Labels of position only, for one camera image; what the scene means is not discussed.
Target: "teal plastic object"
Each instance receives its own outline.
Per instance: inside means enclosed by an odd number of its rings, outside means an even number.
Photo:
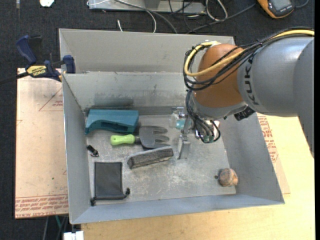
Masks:
[[[102,129],[132,134],[139,121],[137,110],[90,109],[84,133]]]

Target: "bin floor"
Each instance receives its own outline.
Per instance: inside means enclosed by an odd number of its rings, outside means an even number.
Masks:
[[[142,126],[161,126],[167,128],[174,156],[167,160],[138,168],[130,169],[128,156],[143,151],[141,144],[123,144],[111,146],[111,135],[119,133],[95,130],[86,137],[86,144],[92,145],[99,152],[99,157],[89,156],[89,175],[91,195],[94,196],[94,163],[122,162],[123,191],[130,189],[130,195],[123,200],[99,200],[99,204],[115,204],[163,199],[177,199],[198,196],[235,194],[234,186],[223,187],[215,176],[220,169],[229,168],[227,153],[222,138],[217,142],[204,144],[189,133],[191,142],[189,154],[178,159],[178,141],[180,131],[169,127],[169,115],[141,115]]]

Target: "small black object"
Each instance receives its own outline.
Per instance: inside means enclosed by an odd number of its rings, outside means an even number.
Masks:
[[[95,162],[94,163],[94,197],[91,205],[96,205],[96,200],[122,200],[130,194],[127,188],[122,187],[122,162]]]
[[[92,152],[92,153],[91,153],[91,156],[92,156],[92,157],[98,157],[98,156],[99,156],[99,152],[98,152],[93,146],[88,145],[88,146],[86,146],[86,148],[87,148],[90,152]]]
[[[253,113],[255,113],[255,111],[254,111],[251,107],[247,106],[247,107],[245,108],[245,110],[243,110],[243,111],[241,111],[241,112],[239,112],[239,113],[235,113],[235,114],[234,114],[234,117],[235,117],[235,119],[237,119],[238,121],[241,121],[242,119],[248,118],[248,117],[251,116]]]

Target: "power cable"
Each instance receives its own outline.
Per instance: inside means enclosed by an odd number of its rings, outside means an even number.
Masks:
[[[153,10],[150,10],[150,9],[147,9],[147,8],[143,8],[143,7],[139,6],[139,5],[131,4],[131,3],[128,3],[128,2],[125,2],[125,1],[122,1],[122,0],[113,0],[113,1],[116,1],[116,2],[121,3],[123,5],[131,6],[133,8],[138,8],[140,10],[143,10],[143,11],[146,11],[146,12],[149,12],[149,13],[152,13],[152,14],[155,14],[155,15],[159,16],[160,18],[162,18],[171,27],[171,29],[173,30],[173,32],[175,34],[178,34],[178,31],[172,25],[172,23],[168,19],[166,19],[164,16],[162,16],[159,13],[157,13],[156,11],[153,11]]]

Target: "green handled tool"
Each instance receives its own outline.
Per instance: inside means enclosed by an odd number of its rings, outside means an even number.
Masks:
[[[120,144],[134,144],[141,143],[146,149],[156,149],[161,147],[166,147],[169,138],[164,135],[168,130],[160,126],[141,126],[139,128],[139,135],[134,136],[133,134],[128,135],[112,135],[110,137],[110,143],[112,146]]]
[[[128,135],[112,135],[110,137],[110,143],[112,146],[120,144],[134,144],[139,142],[139,137],[134,136],[133,134]]]

